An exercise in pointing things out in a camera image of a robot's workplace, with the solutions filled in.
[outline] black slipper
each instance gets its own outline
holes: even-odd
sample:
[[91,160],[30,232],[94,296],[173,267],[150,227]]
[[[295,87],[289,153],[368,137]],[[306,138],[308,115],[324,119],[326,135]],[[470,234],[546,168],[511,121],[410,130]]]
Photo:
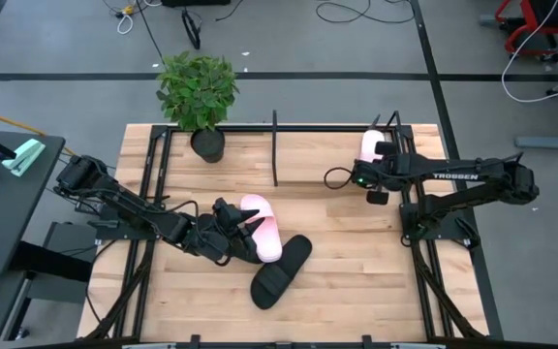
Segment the black slipper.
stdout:
[[251,298],[260,309],[269,309],[288,289],[296,273],[311,254],[311,241],[304,236],[291,238],[281,259],[265,264],[251,282]]

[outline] wooden tabletop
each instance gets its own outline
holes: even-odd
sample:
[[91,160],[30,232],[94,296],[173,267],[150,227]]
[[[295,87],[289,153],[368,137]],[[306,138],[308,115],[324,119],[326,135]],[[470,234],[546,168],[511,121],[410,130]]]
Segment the wooden tabletop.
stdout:
[[[418,153],[445,158],[436,125],[412,126]],[[151,127],[131,124],[124,136],[115,177],[134,192],[140,190]],[[278,133],[278,187],[272,181],[269,133],[226,138],[224,159],[206,164],[190,148],[186,134],[173,137],[164,193],[170,195],[167,207],[194,199],[201,212],[210,212],[218,197],[238,205],[243,195],[260,194],[272,205],[281,240],[305,235],[313,243],[312,255],[281,300],[269,310],[259,310],[249,288],[260,266],[232,260],[220,268],[159,242],[141,340],[189,341],[191,334],[200,334],[205,342],[354,342],[363,334],[375,341],[425,340],[411,252],[399,240],[399,194],[391,194],[387,206],[374,206],[365,201],[361,188],[329,190],[322,183],[328,169],[352,166],[361,134]],[[159,143],[156,156],[161,149]],[[155,160],[148,193],[154,193],[158,164]],[[339,182],[345,175],[331,180]],[[447,181],[427,181],[425,189],[438,195],[453,190]],[[115,243],[94,267],[89,296],[101,316],[119,295],[128,246],[128,241]],[[437,241],[437,247],[449,296],[476,329],[487,333],[468,251],[451,241]],[[132,328],[136,298],[129,306],[125,333]],[[437,333],[442,334],[431,292],[430,302]],[[86,304],[78,335],[96,325]]]

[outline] pink object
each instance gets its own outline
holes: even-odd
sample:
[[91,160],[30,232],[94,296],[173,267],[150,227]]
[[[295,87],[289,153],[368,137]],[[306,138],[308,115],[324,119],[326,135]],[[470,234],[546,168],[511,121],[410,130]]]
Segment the pink object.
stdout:
[[384,142],[385,135],[378,130],[367,130],[363,134],[363,140],[360,143],[360,155],[359,160],[374,162],[374,160],[380,160],[383,155],[378,155],[375,152],[376,143]]
[[265,263],[278,261],[281,258],[283,247],[279,238],[277,220],[270,203],[260,195],[249,194],[240,200],[240,209],[258,209],[260,211],[247,220],[247,223],[251,223],[262,217],[264,218],[262,225],[252,235],[253,241],[258,245],[258,257]]

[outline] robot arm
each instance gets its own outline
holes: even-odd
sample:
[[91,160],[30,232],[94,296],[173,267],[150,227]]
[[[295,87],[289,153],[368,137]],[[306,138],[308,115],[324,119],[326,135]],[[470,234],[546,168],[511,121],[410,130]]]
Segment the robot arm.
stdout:
[[98,198],[115,209],[118,216],[133,228],[160,236],[184,252],[202,255],[223,266],[232,256],[257,263],[256,244],[251,238],[262,224],[238,227],[258,213],[257,210],[240,211],[222,198],[213,206],[213,214],[191,216],[164,210],[120,185],[107,172],[107,166],[89,156],[73,156],[57,177],[54,192],[65,198]]
[[519,164],[520,156],[506,159],[432,160],[415,153],[397,154],[388,144],[377,144],[382,160],[355,160],[351,181],[366,189],[389,191],[410,189],[425,180],[462,180],[482,184],[439,197],[425,195],[418,202],[414,220],[435,228],[450,212],[501,201],[525,205],[535,200],[540,189],[533,171]]

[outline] white cable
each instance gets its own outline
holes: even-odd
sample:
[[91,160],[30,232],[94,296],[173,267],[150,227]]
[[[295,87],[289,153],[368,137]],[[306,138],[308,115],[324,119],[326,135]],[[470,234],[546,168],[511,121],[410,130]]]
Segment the white cable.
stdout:
[[[128,18],[128,20],[131,21],[131,26],[128,27],[127,30],[122,31],[122,23],[123,23],[124,20],[126,20],[127,18]],[[130,32],[131,30],[133,30],[133,19],[132,19],[130,16],[128,16],[128,15],[124,15],[124,16],[122,17],[122,19],[120,19],[119,24],[117,24],[117,32],[120,33],[120,34],[122,34],[122,35],[124,35],[124,34],[128,34],[128,32]]]
[[152,4],[151,0],[147,1],[147,0],[143,0],[143,2],[145,3],[145,5],[149,6],[149,7],[157,7],[157,6],[161,6],[163,5],[162,2],[159,1],[158,4]]
[[529,42],[529,40],[531,40],[531,38],[533,38],[533,36],[538,33],[540,31],[540,29],[542,29],[542,27],[546,24],[546,22],[548,21],[548,19],[550,18],[550,16],[552,16],[552,14],[554,13],[554,10],[557,8],[557,4],[558,4],[558,0],[555,0],[554,5],[552,5],[552,9],[550,9],[550,12],[548,13],[548,15],[545,17],[545,19],[542,21],[542,24],[540,24],[540,26],[533,32],[531,33],[531,35],[529,35],[529,37],[527,37],[524,42],[518,47],[518,49],[513,53],[513,56],[510,59],[510,63],[508,63],[508,66],[505,67],[505,70],[503,71],[503,75],[501,75],[501,83],[503,84],[503,88],[505,89],[505,93],[508,94],[508,96],[510,96],[510,98],[512,98],[513,100],[515,100],[516,102],[520,102],[520,103],[535,103],[535,102],[541,102],[541,101],[545,101],[547,99],[550,98],[554,98],[554,97],[558,97],[558,93],[549,95],[549,96],[545,96],[545,97],[541,97],[541,98],[537,98],[537,99],[532,99],[532,100],[523,100],[523,99],[519,99],[515,96],[513,96],[510,91],[508,90],[508,87],[505,85],[505,74],[508,73],[508,70],[510,69],[510,66],[512,65],[513,61],[515,60],[515,57],[520,53],[520,51],[522,50],[522,48],[524,47],[524,45],[526,43]]

